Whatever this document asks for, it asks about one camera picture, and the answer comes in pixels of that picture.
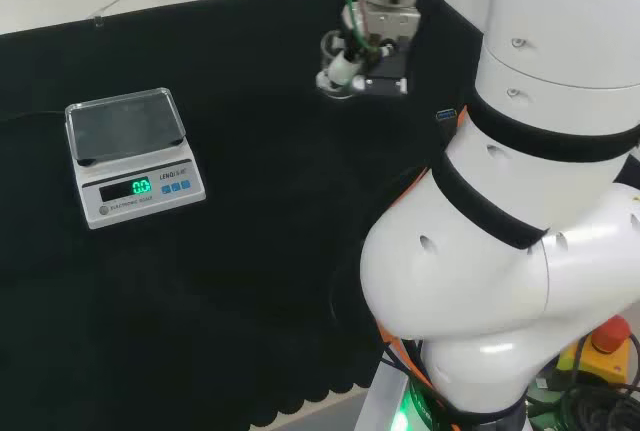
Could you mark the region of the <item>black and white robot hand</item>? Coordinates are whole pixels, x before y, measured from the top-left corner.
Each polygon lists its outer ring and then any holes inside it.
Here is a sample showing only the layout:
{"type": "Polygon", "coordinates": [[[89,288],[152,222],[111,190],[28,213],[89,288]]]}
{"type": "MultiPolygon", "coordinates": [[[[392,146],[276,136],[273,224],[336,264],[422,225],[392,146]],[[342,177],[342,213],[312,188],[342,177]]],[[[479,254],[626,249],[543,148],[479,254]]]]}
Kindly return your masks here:
{"type": "Polygon", "coordinates": [[[317,89],[334,99],[407,94],[407,62],[420,18],[414,7],[345,6],[341,27],[320,41],[317,89]]]}

